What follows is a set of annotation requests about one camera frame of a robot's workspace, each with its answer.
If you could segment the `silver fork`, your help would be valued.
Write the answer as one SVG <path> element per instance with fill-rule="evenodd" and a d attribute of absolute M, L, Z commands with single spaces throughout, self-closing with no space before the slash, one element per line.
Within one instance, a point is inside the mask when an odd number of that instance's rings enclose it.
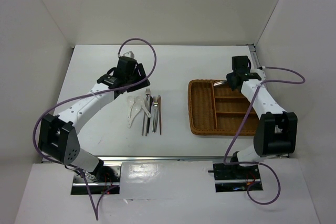
<path fill-rule="evenodd" d="M 224 85 L 224 84 L 226 84 L 226 83 L 227 83 L 227 80 L 223 80 L 223 81 L 215 82 L 215 83 L 213 84 L 213 86 L 214 86 L 214 87 L 219 87 L 219 86 L 222 86 L 222 85 Z"/>
<path fill-rule="evenodd" d="M 146 122 L 146 119 L 148 118 L 146 111 L 149 110 L 148 106 L 149 106 L 149 102 L 150 102 L 150 97 L 151 97 L 151 90 L 150 90 L 150 88 L 146 88 L 146 91 L 145 91 L 145 108 L 146 108 L 146 110 L 144 110 L 144 116 L 143 116 L 142 135 L 145 134 L 145 122 Z"/>
<path fill-rule="evenodd" d="M 153 124 L 152 124 L 152 132 L 155 133 L 157 129 L 157 122 L 158 122 L 158 109 L 159 109 L 159 102 L 158 96 L 154 96 L 153 98 Z"/>

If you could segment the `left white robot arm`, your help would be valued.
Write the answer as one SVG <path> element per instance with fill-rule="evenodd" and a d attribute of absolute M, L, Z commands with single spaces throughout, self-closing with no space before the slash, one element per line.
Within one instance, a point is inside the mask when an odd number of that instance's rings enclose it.
<path fill-rule="evenodd" d="M 80 147 L 78 134 L 95 114 L 119 95 L 149 85 L 141 63 L 131 57 L 119 57 L 117 66 L 103 74 L 87 96 L 57 115 L 47 114 L 42 118 L 39 150 L 65 166 L 84 170 L 93 182 L 113 178 L 113 170 L 106 167 L 103 160 Z"/>

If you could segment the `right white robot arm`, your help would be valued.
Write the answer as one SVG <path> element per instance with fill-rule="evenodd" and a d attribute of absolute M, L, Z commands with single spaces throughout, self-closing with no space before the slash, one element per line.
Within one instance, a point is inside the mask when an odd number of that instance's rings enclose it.
<path fill-rule="evenodd" d="M 247 172 L 247 166 L 262 162 L 266 158 L 291 154 L 296 148 L 298 117 L 287 112 L 271 96 L 266 88 L 264 67 L 253 68 L 247 56 L 232 57 L 232 71 L 226 82 L 234 91 L 238 90 L 250 102 L 246 115 L 234 139 L 237 139 L 247 118 L 254 110 L 259 118 L 251 146 L 233 154 L 229 172 L 235 178 Z"/>

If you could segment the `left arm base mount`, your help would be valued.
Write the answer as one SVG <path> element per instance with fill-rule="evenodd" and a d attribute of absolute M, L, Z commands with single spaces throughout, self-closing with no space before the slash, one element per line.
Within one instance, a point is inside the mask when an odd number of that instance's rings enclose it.
<path fill-rule="evenodd" d="M 112 163 L 107 167 L 98 177 L 85 170 L 83 171 L 92 195 L 101 195 L 108 189 L 110 189 L 107 192 L 108 195 L 118 195 L 120 193 L 121 163 Z M 85 179 L 79 172 L 74 174 L 71 195 L 88 195 Z"/>

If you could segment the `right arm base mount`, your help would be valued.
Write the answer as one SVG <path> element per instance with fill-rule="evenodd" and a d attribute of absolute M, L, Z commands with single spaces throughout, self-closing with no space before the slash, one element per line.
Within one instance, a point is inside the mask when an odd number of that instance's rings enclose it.
<path fill-rule="evenodd" d="M 242 167 L 239 165 L 226 166 L 223 163 L 214 163 L 208 170 L 215 181 L 217 193 L 263 190 L 261 176 L 257 165 Z"/>

